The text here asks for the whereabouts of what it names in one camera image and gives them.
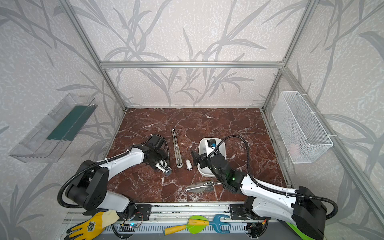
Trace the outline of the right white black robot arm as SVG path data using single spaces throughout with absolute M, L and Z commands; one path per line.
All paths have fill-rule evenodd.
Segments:
M 218 153 L 209 159 L 207 154 L 192 151 L 195 165 L 205 164 L 225 190 L 243 194 L 252 202 L 246 209 L 252 215 L 269 217 L 295 225 L 303 234 L 315 239 L 324 238 L 327 208 L 325 198 L 315 196 L 309 189 L 288 189 L 252 179 L 249 174 L 233 169 Z

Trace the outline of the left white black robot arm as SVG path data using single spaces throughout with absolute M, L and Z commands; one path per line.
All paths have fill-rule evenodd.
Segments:
M 87 160 L 60 188 L 58 203 L 68 209 L 112 210 L 122 219 L 130 219 L 137 211 L 128 197 L 108 190 L 108 183 L 116 175 L 139 164 L 149 165 L 166 176 L 172 173 L 170 151 L 166 139 L 151 135 L 144 143 L 133 145 L 124 153 L 99 162 Z

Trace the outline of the small white mini stapler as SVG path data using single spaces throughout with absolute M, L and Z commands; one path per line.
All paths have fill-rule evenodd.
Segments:
M 187 170 L 188 170 L 188 171 L 191 171 L 191 170 L 193 169 L 190 160 L 186 160 L 186 165 L 187 165 Z

